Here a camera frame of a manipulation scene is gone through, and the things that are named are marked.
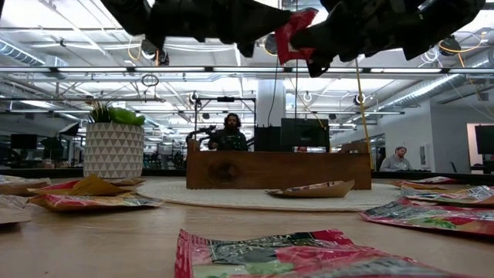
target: dark jacket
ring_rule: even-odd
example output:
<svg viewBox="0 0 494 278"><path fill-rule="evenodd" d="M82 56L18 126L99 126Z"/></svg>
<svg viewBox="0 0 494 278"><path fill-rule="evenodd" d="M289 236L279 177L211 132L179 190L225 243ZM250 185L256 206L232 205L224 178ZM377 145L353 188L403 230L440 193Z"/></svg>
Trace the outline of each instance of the dark jacket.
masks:
<svg viewBox="0 0 494 278"><path fill-rule="evenodd" d="M209 139L208 147L212 150L213 143L218 144L218 151L247 151L247 139L238 129L233 131L220 130L215 132L215 136Z"/></svg>

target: curly hair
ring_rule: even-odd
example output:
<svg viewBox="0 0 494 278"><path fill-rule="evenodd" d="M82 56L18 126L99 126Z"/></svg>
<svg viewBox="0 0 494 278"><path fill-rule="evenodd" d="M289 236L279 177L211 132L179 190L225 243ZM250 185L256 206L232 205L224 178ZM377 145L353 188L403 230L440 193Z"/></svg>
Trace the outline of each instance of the curly hair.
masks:
<svg viewBox="0 0 494 278"><path fill-rule="evenodd" d="M235 113L230 113L230 114L228 114L228 116L225 117L225 122L223 123L225 125L225 127L228 126L228 118L230 116L233 116L237 119L237 128L240 128L242 126L242 123L240 122L239 116Z"/></svg>

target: wooden crate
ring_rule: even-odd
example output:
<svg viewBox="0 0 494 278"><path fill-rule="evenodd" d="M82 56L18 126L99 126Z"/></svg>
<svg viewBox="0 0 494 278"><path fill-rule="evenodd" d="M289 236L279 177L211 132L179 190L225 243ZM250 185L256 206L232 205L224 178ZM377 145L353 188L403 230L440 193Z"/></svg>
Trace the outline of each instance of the wooden crate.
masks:
<svg viewBox="0 0 494 278"><path fill-rule="evenodd" d="M371 189L368 153L199 151L197 141L188 143L190 189L285 189L352 179L354 189Z"/></svg>

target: white column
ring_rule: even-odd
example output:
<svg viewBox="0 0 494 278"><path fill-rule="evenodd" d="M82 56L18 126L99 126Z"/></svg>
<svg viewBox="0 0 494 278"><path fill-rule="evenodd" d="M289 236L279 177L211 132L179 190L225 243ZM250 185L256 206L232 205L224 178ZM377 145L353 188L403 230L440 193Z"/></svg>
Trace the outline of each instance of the white column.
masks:
<svg viewBox="0 0 494 278"><path fill-rule="evenodd" d="M281 126L281 118L286 116L286 88L283 80L258 81L256 113L258 127Z"/></svg>

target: potted plant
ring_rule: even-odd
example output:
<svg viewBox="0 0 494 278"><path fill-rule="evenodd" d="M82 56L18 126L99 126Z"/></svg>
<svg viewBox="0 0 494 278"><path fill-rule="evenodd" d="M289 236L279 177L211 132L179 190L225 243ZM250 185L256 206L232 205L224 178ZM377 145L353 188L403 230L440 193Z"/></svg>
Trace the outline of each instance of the potted plant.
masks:
<svg viewBox="0 0 494 278"><path fill-rule="evenodd" d="M142 173L144 116L110 106L91 103L90 123L84 151L84 177L132 178Z"/></svg>

